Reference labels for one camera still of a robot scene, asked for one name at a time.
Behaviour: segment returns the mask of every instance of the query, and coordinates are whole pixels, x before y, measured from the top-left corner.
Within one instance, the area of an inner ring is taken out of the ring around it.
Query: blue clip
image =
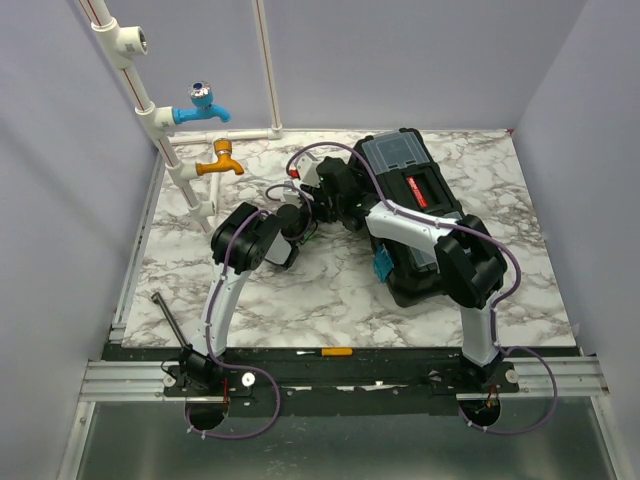
[[[381,283],[387,281],[387,278],[393,270],[393,260],[384,245],[380,245],[373,257],[373,271],[376,272]]]

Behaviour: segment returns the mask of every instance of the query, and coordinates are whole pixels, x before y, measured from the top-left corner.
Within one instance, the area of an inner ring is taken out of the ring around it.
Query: pipe fitting
[[[207,200],[206,202],[199,203],[197,206],[190,208],[189,213],[194,218],[204,219],[207,221],[207,217],[213,217],[215,215],[215,204],[213,200]]]
[[[277,127],[271,126],[267,133],[267,138],[269,140],[277,140],[282,138],[282,125],[279,125]]]
[[[140,118],[147,135],[152,140],[159,140],[165,135],[165,130],[175,126],[172,107],[157,108],[153,102],[146,110],[136,108],[136,114]]]
[[[167,173],[171,177],[171,180],[173,180],[173,183],[175,183],[176,187],[178,188],[186,188],[187,186],[189,186],[189,180],[187,178],[182,177],[182,171],[184,170],[186,165],[187,165],[186,163],[180,162],[175,167],[170,167],[169,165],[166,166]]]
[[[91,24],[100,45],[109,57],[112,65],[124,70],[133,65],[131,59],[136,55],[147,54],[147,38],[140,27],[121,28],[115,18],[105,26]]]
[[[198,178],[201,173],[198,171],[199,163],[190,162],[190,163],[182,163],[182,168],[180,169],[180,178],[190,182],[191,180],[195,180]]]

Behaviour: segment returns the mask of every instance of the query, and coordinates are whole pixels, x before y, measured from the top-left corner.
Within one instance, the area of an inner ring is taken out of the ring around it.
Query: red label
[[[427,200],[424,198],[424,195],[422,195],[420,187],[418,187],[415,178],[407,177],[407,182],[409,182],[409,186],[411,187],[413,196],[416,198],[416,201],[418,202],[418,205],[420,205],[420,208],[425,208],[427,205],[429,205],[427,203]]]

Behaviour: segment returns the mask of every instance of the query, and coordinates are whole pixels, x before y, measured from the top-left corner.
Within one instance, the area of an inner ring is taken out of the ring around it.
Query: gray floor
[[[530,425],[549,400],[503,402],[502,428]],[[265,419],[231,419],[248,431]],[[517,437],[468,429],[459,417],[280,418],[235,442],[187,435],[183,406],[104,404],[80,479],[607,480],[614,479],[588,398],[566,398],[544,428]]]

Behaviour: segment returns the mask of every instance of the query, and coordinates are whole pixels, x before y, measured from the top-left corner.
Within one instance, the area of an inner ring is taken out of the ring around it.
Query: metal rod
[[[162,298],[162,295],[160,295],[160,292],[155,292],[153,295],[151,295],[151,301],[160,306],[160,309],[164,314],[164,318],[166,318],[167,322],[169,322],[171,330],[173,330],[173,333],[178,339],[178,343],[180,344],[180,346],[182,348],[188,346],[189,342],[187,342],[187,339],[184,338],[184,334],[182,333],[182,330],[180,330],[178,322],[176,322],[176,318],[173,316],[173,313],[171,313],[171,310],[169,310],[169,307],[165,303],[164,298]]]

